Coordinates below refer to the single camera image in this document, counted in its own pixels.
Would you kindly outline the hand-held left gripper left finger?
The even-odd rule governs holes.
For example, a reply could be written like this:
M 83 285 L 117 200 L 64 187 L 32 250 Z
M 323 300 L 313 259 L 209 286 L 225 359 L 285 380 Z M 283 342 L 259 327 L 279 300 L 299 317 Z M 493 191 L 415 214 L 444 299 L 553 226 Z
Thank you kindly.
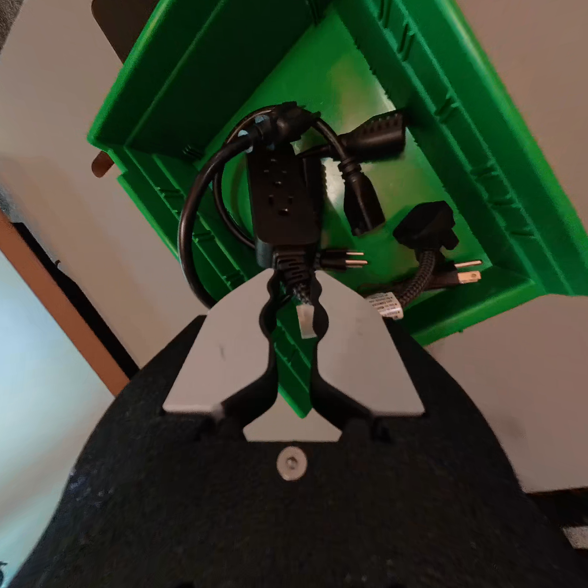
M 163 403 L 166 413 L 244 428 L 273 406 L 279 290 L 277 272 L 265 269 L 211 308 Z

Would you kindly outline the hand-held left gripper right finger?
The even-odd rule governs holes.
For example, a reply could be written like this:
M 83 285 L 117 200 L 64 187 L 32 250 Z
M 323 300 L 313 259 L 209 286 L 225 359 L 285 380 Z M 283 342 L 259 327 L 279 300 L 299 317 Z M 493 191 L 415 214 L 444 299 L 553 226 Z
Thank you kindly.
M 312 407 L 343 432 L 389 417 L 420 417 L 424 404 L 384 318 L 324 271 L 312 279 Z

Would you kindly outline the black three-prong power plug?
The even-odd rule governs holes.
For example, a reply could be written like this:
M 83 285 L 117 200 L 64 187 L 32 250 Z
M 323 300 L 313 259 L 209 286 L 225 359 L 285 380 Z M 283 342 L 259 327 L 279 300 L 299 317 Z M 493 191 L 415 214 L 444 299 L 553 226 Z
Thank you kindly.
M 350 269 L 361 269 L 368 265 L 363 252 L 349 249 L 322 249 L 316 253 L 315 270 L 345 272 Z

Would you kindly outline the black smooth cord socket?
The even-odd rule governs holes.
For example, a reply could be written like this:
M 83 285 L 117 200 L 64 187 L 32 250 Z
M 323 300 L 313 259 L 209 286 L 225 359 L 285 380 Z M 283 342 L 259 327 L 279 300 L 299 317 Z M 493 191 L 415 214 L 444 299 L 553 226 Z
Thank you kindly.
M 344 182 L 343 211 L 351 233 L 359 238 L 383 226 L 386 218 L 375 188 L 361 165 L 345 158 L 338 165 Z

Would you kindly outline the black power strip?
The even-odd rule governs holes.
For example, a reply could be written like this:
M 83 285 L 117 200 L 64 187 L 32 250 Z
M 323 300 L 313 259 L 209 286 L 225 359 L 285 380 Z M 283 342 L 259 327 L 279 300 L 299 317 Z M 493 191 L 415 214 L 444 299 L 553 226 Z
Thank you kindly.
M 262 269 L 282 251 L 314 252 L 320 242 L 325 174 L 319 158 L 299 158 L 290 143 L 246 156 L 254 252 Z

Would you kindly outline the green plastic bin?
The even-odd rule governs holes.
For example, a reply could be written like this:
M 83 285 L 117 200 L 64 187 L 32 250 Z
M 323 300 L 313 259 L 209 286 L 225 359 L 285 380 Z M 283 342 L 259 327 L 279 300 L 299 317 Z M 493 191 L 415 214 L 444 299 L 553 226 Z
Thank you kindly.
M 336 275 L 353 289 L 416 268 L 393 229 L 446 201 L 456 261 L 481 280 L 431 292 L 402 325 L 428 345 L 543 295 L 587 295 L 587 234 L 453 1 L 160 1 L 88 134 L 171 252 L 196 171 L 250 112 L 297 101 L 338 133 L 400 109 L 400 157 L 363 165 L 386 224 L 360 238 L 324 163 L 322 245 L 366 254 Z

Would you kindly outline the black plug with brass prongs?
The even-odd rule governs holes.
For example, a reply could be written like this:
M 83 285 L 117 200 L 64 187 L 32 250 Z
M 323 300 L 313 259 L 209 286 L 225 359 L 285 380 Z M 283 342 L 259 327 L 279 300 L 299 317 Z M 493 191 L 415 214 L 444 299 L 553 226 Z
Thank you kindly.
M 479 282 L 482 266 L 483 261 L 479 259 L 464 262 L 444 261 L 433 274 L 430 287 L 432 289 L 446 289 Z

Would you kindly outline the black flat angled plug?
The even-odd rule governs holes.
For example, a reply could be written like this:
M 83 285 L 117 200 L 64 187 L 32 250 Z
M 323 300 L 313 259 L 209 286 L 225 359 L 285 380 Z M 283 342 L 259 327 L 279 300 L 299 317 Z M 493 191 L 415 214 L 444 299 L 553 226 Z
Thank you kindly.
M 393 230 L 396 241 L 417 252 L 452 251 L 459 245 L 453 210 L 445 201 L 414 206 Z

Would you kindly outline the wooden post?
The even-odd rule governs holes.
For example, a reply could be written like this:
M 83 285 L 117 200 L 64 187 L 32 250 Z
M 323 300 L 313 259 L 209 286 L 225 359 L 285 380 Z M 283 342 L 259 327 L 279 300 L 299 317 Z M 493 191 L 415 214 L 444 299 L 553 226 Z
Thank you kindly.
M 113 396 L 121 393 L 129 378 L 3 212 L 1 252 L 108 391 Z

